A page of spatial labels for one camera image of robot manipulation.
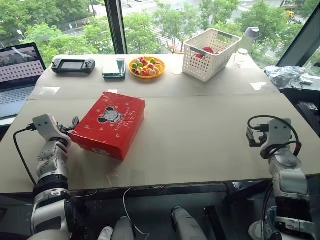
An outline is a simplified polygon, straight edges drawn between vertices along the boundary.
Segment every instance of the table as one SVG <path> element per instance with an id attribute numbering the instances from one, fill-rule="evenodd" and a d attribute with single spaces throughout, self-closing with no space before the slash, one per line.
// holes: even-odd
<path id="1" fill-rule="evenodd" d="M 231 62 L 210 82 L 202 83 L 186 74 L 171 74 L 167 63 L 165 75 L 153 84 L 136 81 L 130 73 L 124 82 L 106 83 L 100 76 L 99 59 L 110 56 L 90 57 L 97 61 L 90 79 L 54 75 L 50 69 L 40 78 L 37 87 L 60 89 L 53 95 L 32 95 L 2 140 L 0 193 L 26 193 L 33 188 L 13 145 L 14 132 L 45 113 L 67 126 L 72 117 L 81 119 L 108 89 L 145 99 L 145 120 L 124 162 L 85 151 L 74 143 L 68 160 L 70 190 L 269 179 L 267 161 L 261 159 L 258 148 L 249 148 L 246 139 L 247 120 L 261 114 L 291 118 L 303 144 L 299 155 L 302 170 L 307 175 L 320 172 L 320 163 L 315 161 L 320 156 L 320 139 L 286 97 L 268 86 L 261 70 L 238 68 Z M 251 81 L 265 82 L 268 87 L 256 91 Z M 18 135 L 18 142 L 35 176 L 37 156 L 45 141 L 37 132 L 24 132 Z"/>

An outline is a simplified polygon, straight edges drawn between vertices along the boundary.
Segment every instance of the red gift box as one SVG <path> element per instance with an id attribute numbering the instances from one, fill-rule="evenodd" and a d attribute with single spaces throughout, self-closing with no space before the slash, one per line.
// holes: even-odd
<path id="1" fill-rule="evenodd" d="M 124 160 L 145 118 L 145 101 L 104 92 L 70 134 L 83 149 Z"/>

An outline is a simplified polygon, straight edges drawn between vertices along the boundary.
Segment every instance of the plastic basket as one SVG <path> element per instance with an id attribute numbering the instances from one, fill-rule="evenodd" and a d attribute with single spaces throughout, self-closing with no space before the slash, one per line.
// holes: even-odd
<path id="1" fill-rule="evenodd" d="M 240 40 L 241 37 L 213 28 L 189 39 L 184 45 L 182 71 L 203 82 L 209 81 L 227 65 Z M 205 47 L 219 53 L 203 51 Z M 196 57 L 195 54 L 204 55 L 204 59 Z"/>

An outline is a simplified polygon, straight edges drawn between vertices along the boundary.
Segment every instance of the yellow plate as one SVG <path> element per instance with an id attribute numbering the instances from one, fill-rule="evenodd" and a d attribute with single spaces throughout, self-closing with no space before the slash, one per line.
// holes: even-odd
<path id="1" fill-rule="evenodd" d="M 159 74 L 157 74 L 157 75 L 155 75 L 155 76 L 140 76 L 140 75 L 137 75 L 137 74 L 133 73 L 131 66 L 132 66 L 132 64 L 135 62 L 135 60 L 136 60 L 136 58 L 135 58 L 135 59 L 133 59 L 133 60 L 130 62 L 130 64 L 129 64 L 129 70 L 130 70 L 130 72 L 131 72 L 134 76 L 136 76 L 136 77 L 138 77 L 138 78 L 141 78 L 141 79 L 154 79 L 154 78 L 156 78 L 156 77 L 158 77 L 158 76 L 160 76 L 161 74 L 164 73 L 164 71 L 165 71 L 165 69 L 166 69 L 166 65 L 165 65 L 164 62 L 161 61 L 159 58 L 152 57 L 152 56 L 144 56 L 143 58 L 144 58 L 146 61 L 148 61 L 148 63 L 150 63 L 150 60 L 151 60 L 151 59 L 154 59 L 156 62 L 160 62 L 160 66 L 161 66 L 160 72 L 159 72 Z"/>

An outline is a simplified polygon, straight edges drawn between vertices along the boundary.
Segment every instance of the floor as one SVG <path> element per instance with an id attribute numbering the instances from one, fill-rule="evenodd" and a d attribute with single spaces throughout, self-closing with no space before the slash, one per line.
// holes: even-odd
<path id="1" fill-rule="evenodd" d="M 311 208 L 320 208 L 320 181 L 318 177 L 309 180 Z M 215 205 L 227 239 L 249 240 L 248 228 L 261 218 L 263 195 L 253 199 L 236 202 L 231 205 L 222 203 L 226 194 L 196 193 L 150 197 L 131 197 L 126 199 L 126 206 L 133 223 L 142 232 L 150 233 L 149 240 L 176 240 L 172 228 L 170 213 L 172 208 L 181 206 L 194 217 L 209 240 L 215 240 L 213 229 L 204 215 L 206 206 Z M 23 204 L 23 202 L 0 196 L 0 205 Z M 89 240 L 96 240 L 105 226 L 114 227 L 117 220 L 125 215 L 122 199 L 87 201 L 89 214 L 81 221 L 88 227 Z M 274 204 L 271 198 L 269 205 Z M 1 219 L 0 232 L 30 235 L 32 206 L 11 206 Z M 320 226 L 320 210 L 312 210 L 314 221 Z M 145 235 L 137 232 L 136 240 L 144 240 Z"/>

